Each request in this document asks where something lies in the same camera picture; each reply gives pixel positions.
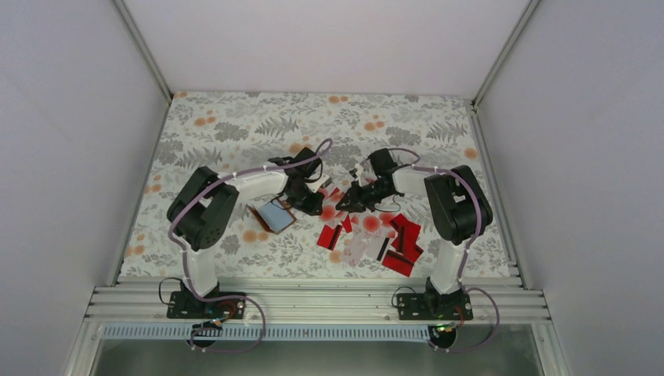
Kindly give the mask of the brown leather card holder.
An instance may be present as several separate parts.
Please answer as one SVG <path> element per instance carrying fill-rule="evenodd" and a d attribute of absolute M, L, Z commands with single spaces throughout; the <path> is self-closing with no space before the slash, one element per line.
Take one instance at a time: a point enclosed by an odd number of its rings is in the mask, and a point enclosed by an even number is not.
<path fill-rule="evenodd" d="M 265 203 L 249 203 L 247 209 L 258 220 L 263 230 L 275 235 L 282 233 L 297 221 L 293 212 L 278 197 Z"/>

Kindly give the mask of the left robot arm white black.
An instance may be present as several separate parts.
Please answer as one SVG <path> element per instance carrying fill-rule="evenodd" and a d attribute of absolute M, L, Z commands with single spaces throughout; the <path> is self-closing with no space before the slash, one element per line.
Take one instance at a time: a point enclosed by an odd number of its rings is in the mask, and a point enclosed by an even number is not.
<path fill-rule="evenodd" d="M 330 151 L 331 139 L 316 150 L 305 148 L 294 157 L 274 157 L 264 165 L 225 175 L 208 167 L 198 168 L 167 211 L 171 223 L 168 238 L 181 249 L 189 295 L 187 307 L 199 317 L 210 316 L 218 306 L 218 278 L 212 247 L 224 235 L 239 203 L 259 197 L 287 197 L 308 215 L 322 212 L 322 194 L 310 185 L 313 172 Z"/>

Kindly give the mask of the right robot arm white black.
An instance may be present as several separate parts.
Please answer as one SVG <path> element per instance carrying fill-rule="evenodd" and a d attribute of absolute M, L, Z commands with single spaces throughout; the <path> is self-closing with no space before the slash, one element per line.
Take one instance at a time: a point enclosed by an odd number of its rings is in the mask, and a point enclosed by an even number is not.
<path fill-rule="evenodd" d="M 422 293 L 397 293 L 400 320 L 470 320 L 469 294 L 462 281 L 472 243 L 493 221 L 493 211 L 470 167 L 451 170 L 399 165 L 391 149 L 374 151 L 368 160 L 376 179 L 351 184 L 337 203 L 339 211 L 376 211 L 385 198 L 414 194 L 426 197 L 434 228 L 447 245 L 438 251 Z"/>

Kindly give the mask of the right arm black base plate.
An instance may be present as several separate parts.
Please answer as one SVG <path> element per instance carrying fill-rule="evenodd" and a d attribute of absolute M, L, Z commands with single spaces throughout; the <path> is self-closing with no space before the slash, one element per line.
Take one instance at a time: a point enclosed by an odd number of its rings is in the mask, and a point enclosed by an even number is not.
<path fill-rule="evenodd" d="M 446 295 L 430 291 L 424 293 L 400 293 L 396 297 L 400 320 L 474 319 L 470 296 L 461 290 Z"/>

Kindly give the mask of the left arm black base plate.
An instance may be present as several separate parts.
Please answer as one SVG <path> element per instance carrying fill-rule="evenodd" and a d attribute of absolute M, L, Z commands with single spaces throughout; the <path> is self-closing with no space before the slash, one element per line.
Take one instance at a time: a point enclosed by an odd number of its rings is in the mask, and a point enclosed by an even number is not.
<path fill-rule="evenodd" d="M 241 320 L 244 318 L 247 295 L 243 292 L 217 291 L 208 298 L 222 297 L 221 301 L 203 302 L 185 289 L 174 291 L 168 302 L 168 319 Z"/>

